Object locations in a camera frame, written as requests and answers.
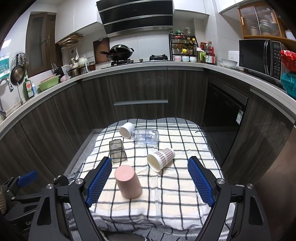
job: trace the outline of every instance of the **wooden cutting board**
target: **wooden cutting board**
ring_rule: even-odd
[[[110,51],[110,44],[109,44],[109,38],[104,38],[102,41],[94,41],[94,58],[96,61],[96,64],[104,63],[109,61],[107,59],[106,55],[101,54],[100,51]]]

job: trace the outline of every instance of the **red plastic bag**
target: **red plastic bag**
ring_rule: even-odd
[[[291,72],[296,72],[296,53],[289,51],[289,50],[282,50],[280,51],[281,61],[283,62],[284,66]]]

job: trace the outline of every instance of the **spoon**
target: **spoon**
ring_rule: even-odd
[[[77,47],[76,47],[76,57],[75,57],[75,59],[76,60],[79,59],[79,54],[78,54],[78,51],[77,51]]]

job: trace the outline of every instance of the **stove burner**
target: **stove burner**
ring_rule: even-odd
[[[120,61],[112,61],[111,66],[122,65],[122,64],[131,64],[131,63],[133,63],[133,60],[130,60],[130,59],[120,60]]]
[[[168,57],[163,55],[151,55],[149,58],[150,61],[161,61],[161,60],[168,60]]]

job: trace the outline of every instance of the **pink cup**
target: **pink cup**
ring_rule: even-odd
[[[135,170],[131,166],[119,166],[115,170],[114,175],[122,196],[127,199],[134,199],[140,196],[142,186]]]

